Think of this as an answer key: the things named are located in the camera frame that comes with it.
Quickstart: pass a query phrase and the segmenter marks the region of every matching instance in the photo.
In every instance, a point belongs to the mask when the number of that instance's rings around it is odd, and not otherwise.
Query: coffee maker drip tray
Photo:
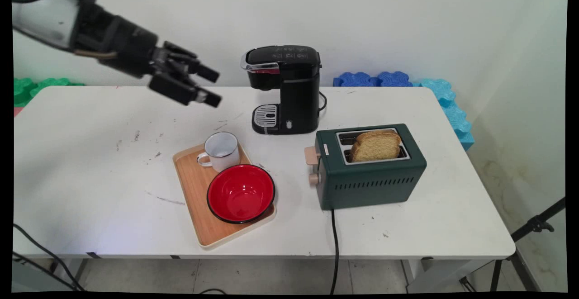
[[[254,111],[254,123],[263,128],[277,126],[277,105],[265,104],[260,105]]]

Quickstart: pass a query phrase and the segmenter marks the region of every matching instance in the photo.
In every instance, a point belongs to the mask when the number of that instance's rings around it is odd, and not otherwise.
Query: bowl rim
[[[271,196],[271,201],[270,201],[269,204],[265,207],[265,209],[264,209],[262,212],[260,212],[259,214],[257,214],[255,217],[252,217],[251,219],[246,219],[246,220],[244,220],[244,221],[231,221],[231,220],[229,220],[229,219],[226,219],[226,218],[223,218],[223,217],[219,216],[217,213],[215,213],[215,211],[213,211],[213,208],[211,208],[211,204],[209,204],[209,189],[211,189],[211,184],[213,184],[213,181],[214,181],[217,177],[219,177],[219,175],[221,175],[222,173],[224,173],[225,171],[227,171],[227,170],[229,170],[229,169],[231,169],[231,168],[233,168],[233,167],[238,167],[238,166],[253,166],[253,167],[256,167],[256,168],[258,168],[259,170],[265,172],[265,174],[267,175],[267,177],[269,177],[269,180],[271,180],[271,185],[273,185],[273,196]],[[234,166],[228,167],[228,168],[226,168],[226,169],[223,169],[223,171],[221,171],[220,173],[218,173],[218,174],[213,178],[213,180],[211,180],[211,182],[209,183],[209,186],[207,186],[207,194],[206,194],[205,198],[207,199],[207,207],[209,208],[209,211],[211,211],[211,213],[213,213],[213,215],[214,215],[215,217],[217,217],[218,219],[220,219],[221,221],[227,222],[227,223],[233,223],[233,224],[248,223],[248,222],[252,222],[252,221],[254,221],[255,219],[257,219],[257,218],[259,218],[260,216],[262,216],[263,213],[265,213],[265,212],[267,211],[267,209],[269,209],[269,207],[271,206],[271,204],[273,204],[273,200],[275,199],[275,182],[273,182],[273,178],[271,177],[271,175],[269,175],[269,173],[268,173],[265,169],[263,169],[262,167],[259,167],[259,166],[256,166],[256,165],[250,165],[250,164],[247,164],[247,163],[240,163],[239,165],[234,165]]]

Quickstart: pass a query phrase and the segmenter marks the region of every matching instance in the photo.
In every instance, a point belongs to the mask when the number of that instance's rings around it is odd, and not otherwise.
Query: wooden tray
[[[273,220],[275,205],[271,204],[259,219],[248,223],[227,223],[215,217],[207,206],[207,188],[217,176],[217,171],[211,167],[201,167],[197,163],[197,155],[204,151],[203,144],[186,149],[175,154],[173,162],[179,175],[195,233],[197,233],[199,246],[212,249]],[[239,145],[239,156],[241,163],[252,163],[241,145]]]

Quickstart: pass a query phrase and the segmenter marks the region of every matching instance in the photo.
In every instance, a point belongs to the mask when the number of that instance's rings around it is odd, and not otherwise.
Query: white wall
[[[472,94],[469,149],[509,231],[565,196],[567,0],[529,0]],[[517,247],[543,291],[567,291],[565,211]]]
[[[473,123],[469,156],[511,231],[565,192],[567,0],[98,0],[197,53],[217,85],[247,86],[255,46],[316,48],[322,85],[342,72],[445,78]],[[14,76],[146,85],[13,33]],[[565,219],[517,245],[543,290],[566,291]]]
[[[98,0],[197,53],[221,72],[217,85],[249,85],[241,55],[282,43],[320,52],[322,85],[343,72],[400,70],[446,78],[465,92],[492,62],[527,0]],[[15,77],[67,76],[89,85],[146,84],[94,59],[13,33]]]

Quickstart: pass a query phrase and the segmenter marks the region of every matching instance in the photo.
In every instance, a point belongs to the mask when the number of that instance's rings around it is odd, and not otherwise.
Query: mug handle
[[[209,161],[209,162],[201,162],[200,161],[201,159],[203,159],[203,157],[209,157],[209,154],[207,154],[207,152],[203,152],[200,155],[197,155],[197,163],[199,163],[199,165],[202,167],[211,167],[213,165],[211,163],[211,161]]]

